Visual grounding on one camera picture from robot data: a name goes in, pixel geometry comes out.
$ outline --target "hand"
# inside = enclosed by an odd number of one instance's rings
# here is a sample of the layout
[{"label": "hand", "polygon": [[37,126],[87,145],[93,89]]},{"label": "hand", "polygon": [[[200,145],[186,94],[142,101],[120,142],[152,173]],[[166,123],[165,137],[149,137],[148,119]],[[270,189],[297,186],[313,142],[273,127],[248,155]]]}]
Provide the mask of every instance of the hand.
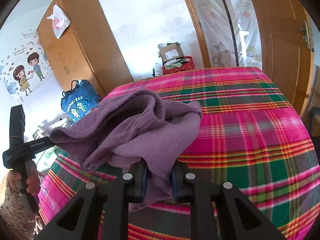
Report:
[{"label": "hand", "polygon": [[[44,175],[42,173],[40,173],[39,171],[34,171],[31,174],[31,176],[29,176],[27,178],[27,185],[28,185],[27,192],[33,196],[38,195],[40,192],[39,175],[41,177],[44,177]],[[19,192],[19,190],[17,188],[17,181],[19,181],[19,180],[21,180],[21,174],[19,172],[9,171],[9,173],[8,173],[9,185],[10,185],[11,189],[17,193]]]}]

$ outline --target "floral sleeve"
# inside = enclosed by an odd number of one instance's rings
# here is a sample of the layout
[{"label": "floral sleeve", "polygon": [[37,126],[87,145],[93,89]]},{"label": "floral sleeve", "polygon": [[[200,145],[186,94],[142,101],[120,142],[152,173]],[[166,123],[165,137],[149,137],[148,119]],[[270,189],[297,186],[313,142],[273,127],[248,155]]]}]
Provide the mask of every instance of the floral sleeve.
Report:
[{"label": "floral sleeve", "polygon": [[16,240],[31,240],[36,226],[35,215],[27,215],[21,198],[14,192],[7,180],[5,198],[0,206],[0,215]]}]

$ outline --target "blue bag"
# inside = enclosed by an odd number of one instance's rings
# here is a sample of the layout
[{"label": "blue bag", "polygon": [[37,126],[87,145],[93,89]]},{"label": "blue bag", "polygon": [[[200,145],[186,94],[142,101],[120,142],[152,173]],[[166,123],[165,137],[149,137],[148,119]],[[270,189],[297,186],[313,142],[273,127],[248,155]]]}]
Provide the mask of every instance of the blue bag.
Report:
[{"label": "blue bag", "polygon": [[71,90],[62,92],[61,109],[77,122],[100,103],[101,98],[88,80],[73,80]]}]

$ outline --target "purple towel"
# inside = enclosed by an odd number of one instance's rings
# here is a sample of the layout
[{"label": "purple towel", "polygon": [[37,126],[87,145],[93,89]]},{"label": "purple towel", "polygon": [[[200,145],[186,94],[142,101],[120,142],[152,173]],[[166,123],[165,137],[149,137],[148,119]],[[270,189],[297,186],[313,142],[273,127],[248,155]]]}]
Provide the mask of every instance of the purple towel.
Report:
[{"label": "purple towel", "polygon": [[179,155],[196,139],[201,106],[162,100],[147,89],[106,98],[70,128],[55,128],[50,139],[76,156],[82,169],[94,171],[108,162],[129,168],[143,158],[152,173],[145,203],[170,198],[169,175]]}]

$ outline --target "wooden door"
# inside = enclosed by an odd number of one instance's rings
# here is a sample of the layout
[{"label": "wooden door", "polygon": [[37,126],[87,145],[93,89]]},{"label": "wooden door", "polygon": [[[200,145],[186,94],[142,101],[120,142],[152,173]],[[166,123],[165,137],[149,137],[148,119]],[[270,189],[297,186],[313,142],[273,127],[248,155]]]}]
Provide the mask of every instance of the wooden door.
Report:
[{"label": "wooden door", "polygon": [[262,70],[300,114],[308,96],[314,58],[308,15],[298,0],[252,0],[252,3],[261,36]]}]

